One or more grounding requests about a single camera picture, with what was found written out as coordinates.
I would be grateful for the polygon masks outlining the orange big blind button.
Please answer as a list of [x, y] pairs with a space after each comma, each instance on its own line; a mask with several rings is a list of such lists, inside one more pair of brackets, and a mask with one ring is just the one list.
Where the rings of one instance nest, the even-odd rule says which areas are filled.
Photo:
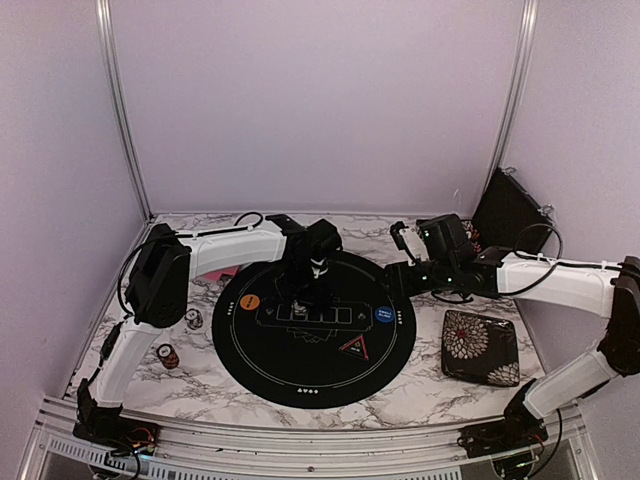
[[239, 306], [245, 311], [256, 310], [260, 306], [260, 303], [260, 297], [255, 294], [246, 294], [239, 300]]

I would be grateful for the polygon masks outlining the blue small blind button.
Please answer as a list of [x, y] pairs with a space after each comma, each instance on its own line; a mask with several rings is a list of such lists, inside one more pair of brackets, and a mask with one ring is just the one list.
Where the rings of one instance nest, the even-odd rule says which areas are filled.
[[396, 322], [396, 312], [393, 308], [379, 307], [375, 311], [375, 319], [382, 324], [393, 324]]

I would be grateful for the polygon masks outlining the red triangle all-in marker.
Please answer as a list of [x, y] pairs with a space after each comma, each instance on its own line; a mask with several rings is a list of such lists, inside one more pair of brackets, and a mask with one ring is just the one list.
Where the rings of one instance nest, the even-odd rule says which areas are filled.
[[353, 339], [347, 341], [339, 348], [339, 351], [350, 357], [359, 359], [361, 361], [368, 362], [370, 360], [368, 349], [366, 346], [365, 338], [363, 334], [360, 334]]

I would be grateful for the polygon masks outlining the grey poker chip stack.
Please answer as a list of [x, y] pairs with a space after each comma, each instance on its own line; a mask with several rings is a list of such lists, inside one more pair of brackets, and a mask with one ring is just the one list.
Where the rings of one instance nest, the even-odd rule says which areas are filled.
[[191, 330], [199, 330], [203, 327], [204, 319], [198, 309], [188, 309], [184, 315], [185, 323]]

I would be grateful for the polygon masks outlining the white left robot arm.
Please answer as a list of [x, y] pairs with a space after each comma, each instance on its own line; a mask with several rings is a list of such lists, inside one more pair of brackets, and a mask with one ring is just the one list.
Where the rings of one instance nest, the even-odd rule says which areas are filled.
[[285, 214], [267, 215], [253, 224], [208, 231], [152, 228], [125, 260], [117, 290], [121, 317], [103, 342], [95, 373], [80, 382], [80, 424], [106, 445], [125, 438], [120, 417], [124, 394], [149, 347], [185, 315], [189, 284], [204, 274], [253, 263], [273, 263], [280, 296], [303, 305], [329, 301], [322, 286], [329, 257], [342, 247], [335, 225], [320, 219], [302, 226]]

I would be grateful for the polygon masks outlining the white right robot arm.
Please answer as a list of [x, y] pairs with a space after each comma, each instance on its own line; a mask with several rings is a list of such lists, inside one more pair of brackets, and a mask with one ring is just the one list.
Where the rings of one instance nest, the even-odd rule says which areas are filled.
[[495, 430], [515, 448], [543, 419], [616, 377], [639, 372], [639, 260], [619, 263], [567, 261], [515, 248], [474, 250], [460, 218], [444, 215], [417, 223], [428, 257], [410, 255], [384, 268], [386, 285], [402, 297], [434, 291], [483, 298], [524, 299], [583, 310], [607, 320], [604, 337], [590, 350], [523, 387]]

